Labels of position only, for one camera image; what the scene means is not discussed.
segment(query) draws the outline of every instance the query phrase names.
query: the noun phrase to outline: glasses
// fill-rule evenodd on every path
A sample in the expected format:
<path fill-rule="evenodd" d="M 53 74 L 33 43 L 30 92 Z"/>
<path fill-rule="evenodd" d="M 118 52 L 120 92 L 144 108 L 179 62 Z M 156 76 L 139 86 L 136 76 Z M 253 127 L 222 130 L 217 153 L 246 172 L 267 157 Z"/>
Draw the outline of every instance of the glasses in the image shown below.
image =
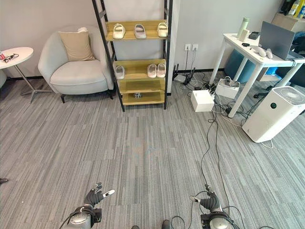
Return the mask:
<path fill-rule="evenodd" d="M 19 57 L 19 55 L 14 53 L 13 55 L 4 58 L 3 61 L 4 61 L 5 63 L 7 63 L 8 61 L 10 61 L 10 60 L 12 60 L 12 59 L 15 59 L 16 57 Z"/>

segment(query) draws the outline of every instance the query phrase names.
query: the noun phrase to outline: desk leg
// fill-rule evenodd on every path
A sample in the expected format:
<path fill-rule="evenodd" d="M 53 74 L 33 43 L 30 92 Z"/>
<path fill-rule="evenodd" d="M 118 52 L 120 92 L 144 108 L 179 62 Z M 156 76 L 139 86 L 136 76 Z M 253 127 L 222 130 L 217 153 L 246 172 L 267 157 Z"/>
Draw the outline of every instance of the desk leg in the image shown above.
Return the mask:
<path fill-rule="evenodd" d="M 25 95 L 25 94 L 31 94 L 31 98 L 30 98 L 30 103 L 32 102 L 34 95 L 36 93 L 43 93 L 43 92 L 53 92 L 51 90 L 40 90 L 40 89 L 35 89 L 32 84 L 29 82 L 29 80 L 25 77 L 25 75 L 23 74 L 23 72 L 20 70 L 20 68 L 17 65 L 14 65 L 14 67 L 16 68 L 16 70 L 19 72 L 19 74 L 23 77 L 23 79 L 25 80 L 25 82 L 28 84 L 28 86 L 31 88 L 31 90 L 29 92 L 23 93 L 21 95 Z"/>
<path fill-rule="evenodd" d="M 254 71 L 252 72 L 250 79 L 248 80 L 248 82 L 244 86 L 244 89 L 242 90 L 242 92 L 240 93 L 239 97 L 237 98 L 234 106 L 232 107 L 232 110 L 229 113 L 229 118 L 233 118 L 233 116 L 235 115 L 237 109 L 242 104 L 244 98 L 246 97 L 250 88 L 254 84 L 254 81 L 256 80 L 258 74 L 261 72 L 263 66 L 264 66 L 263 64 L 257 64 L 255 66 Z"/>
<path fill-rule="evenodd" d="M 238 70 L 237 70 L 237 72 L 236 72 L 236 74 L 235 74 L 235 76 L 234 76 L 234 81 L 237 81 L 238 80 L 238 78 L 239 78 L 239 76 L 240 76 L 240 73 L 242 73 L 242 71 L 243 71 L 243 69 L 244 69 L 244 66 L 246 65 L 246 63 L 247 63 L 247 60 L 248 60 L 248 58 L 246 58 L 246 57 L 244 57 L 243 58 L 243 61 L 241 62 L 241 64 L 240 64 L 240 66 L 239 66 L 239 68 L 238 68 Z"/>
<path fill-rule="evenodd" d="M 302 63 L 297 63 L 295 67 L 289 70 L 287 72 L 286 76 L 280 81 L 280 83 L 277 85 L 277 87 L 283 87 L 285 86 L 289 80 L 294 76 L 294 74 L 299 70 L 299 68 L 302 66 Z"/>
<path fill-rule="evenodd" d="M 220 52 L 218 54 L 217 60 L 215 62 L 213 73 L 212 73 L 212 76 L 211 76 L 211 79 L 210 79 L 210 82 L 209 82 L 210 85 L 213 85 L 213 83 L 214 83 L 214 79 L 215 79 L 215 76 L 217 74 L 221 59 L 223 58 L 223 55 L 224 55 L 224 50 L 225 50 L 225 41 L 223 39 L 223 43 L 221 45 L 221 49 L 220 49 Z"/>

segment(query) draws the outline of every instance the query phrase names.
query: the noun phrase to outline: armchair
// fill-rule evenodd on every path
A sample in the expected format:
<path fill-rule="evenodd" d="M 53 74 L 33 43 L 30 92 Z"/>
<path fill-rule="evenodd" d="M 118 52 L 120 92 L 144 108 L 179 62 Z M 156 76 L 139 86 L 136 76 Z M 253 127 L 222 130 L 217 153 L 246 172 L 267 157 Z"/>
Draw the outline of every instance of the armchair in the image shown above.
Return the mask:
<path fill-rule="evenodd" d="M 77 31 L 81 26 L 70 26 L 59 31 Z M 113 81 L 107 68 L 105 49 L 98 28 L 86 26 L 89 32 L 93 61 L 69 61 L 66 49 L 58 32 L 46 41 L 38 63 L 38 69 L 55 93 L 61 93 L 62 102 L 66 94 L 91 94 L 113 90 Z"/>

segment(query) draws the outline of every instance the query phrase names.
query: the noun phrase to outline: fan grille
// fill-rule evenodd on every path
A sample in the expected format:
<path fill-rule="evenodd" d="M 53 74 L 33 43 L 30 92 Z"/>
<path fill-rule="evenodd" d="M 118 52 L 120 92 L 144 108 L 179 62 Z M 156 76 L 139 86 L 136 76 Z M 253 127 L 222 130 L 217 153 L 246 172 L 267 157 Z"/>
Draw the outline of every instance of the fan grille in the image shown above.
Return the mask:
<path fill-rule="evenodd" d="M 292 105 L 305 104 L 305 95 L 293 87 L 277 87 L 274 88 L 273 91 Z"/>

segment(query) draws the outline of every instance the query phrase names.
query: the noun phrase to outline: white desk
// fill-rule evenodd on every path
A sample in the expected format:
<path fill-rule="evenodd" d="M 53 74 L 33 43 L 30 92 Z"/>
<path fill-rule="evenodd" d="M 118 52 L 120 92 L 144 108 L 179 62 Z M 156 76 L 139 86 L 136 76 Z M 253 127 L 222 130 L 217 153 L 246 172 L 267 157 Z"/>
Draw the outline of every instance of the white desk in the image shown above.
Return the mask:
<path fill-rule="evenodd" d="M 31 99 L 30 99 L 30 103 L 32 102 L 33 97 L 34 97 L 34 95 L 36 93 L 38 93 L 38 92 L 52 92 L 51 90 L 35 89 L 32 86 L 32 84 L 30 84 L 29 80 L 25 77 L 25 75 L 20 70 L 20 68 L 17 66 L 17 64 L 22 63 L 22 62 L 28 60 L 33 55 L 34 50 L 32 48 L 29 48 L 29 47 L 19 47 L 19 48 L 13 48 L 13 49 L 4 50 L 4 51 L 2 51 L 2 53 L 5 55 L 5 57 L 13 55 L 14 53 L 19 55 L 18 57 L 9 60 L 7 63 L 5 63 L 4 61 L 0 61 L 0 69 L 12 67 L 12 66 L 14 66 L 16 68 L 16 70 L 19 72 L 19 74 L 23 77 L 25 82 L 31 88 L 30 91 L 21 94 L 21 95 L 32 94 Z"/>
<path fill-rule="evenodd" d="M 215 63 L 215 67 L 214 67 L 212 76 L 210 79 L 210 85 L 212 85 L 214 82 L 216 73 L 219 68 L 220 61 L 223 58 L 226 44 L 231 45 L 233 48 L 238 50 L 238 52 L 240 54 L 242 54 L 244 56 L 244 59 L 243 59 L 242 63 L 240 64 L 240 66 L 236 72 L 236 75 L 234 77 L 235 81 L 238 79 L 247 60 L 250 60 L 252 63 L 255 64 L 255 69 L 253 70 L 253 72 L 250 76 L 250 79 L 246 83 L 244 89 L 242 90 L 239 97 L 237 98 L 236 103 L 232 107 L 231 112 L 229 113 L 229 118 L 232 118 L 235 115 L 235 113 L 236 113 L 237 109 L 239 108 L 239 106 L 241 105 L 241 103 L 243 102 L 244 98 L 248 94 L 250 88 L 252 87 L 253 83 L 255 82 L 258 74 L 261 72 L 263 67 L 291 67 L 291 66 L 293 66 L 293 62 L 284 61 L 283 59 L 281 59 L 275 55 L 273 55 L 273 59 L 269 59 L 268 57 L 261 57 L 258 53 L 254 53 L 254 47 L 258 46 L 259 38 L 256 40 L 246 39 L 244 42 L 241 42 L 239 39 L 236 38 L 236 33 L 225 33 L 225 34 L 223 34 L 223 36 L 224 36 L 224 40 L 223 40 L 219 55 L 218 55 L 216 63 Z M 242 45 L 242 43 L 249 43 L 250 46 L 244 47 Z M 297 70 L 299 70 L 299 68 L 302 66 L 303 63 L 305 63 L 305 58 L 300 59 L 300 60 L 295 60 L 295 66 L 289 72 L 287 72 L 286 76 L 281 80 L 281 82 L 278 84 L 278 86 L 279 87 L 285 86 L 289 82 L 289 80 L 293 77 L 293 75 L 297 72 Z"/>

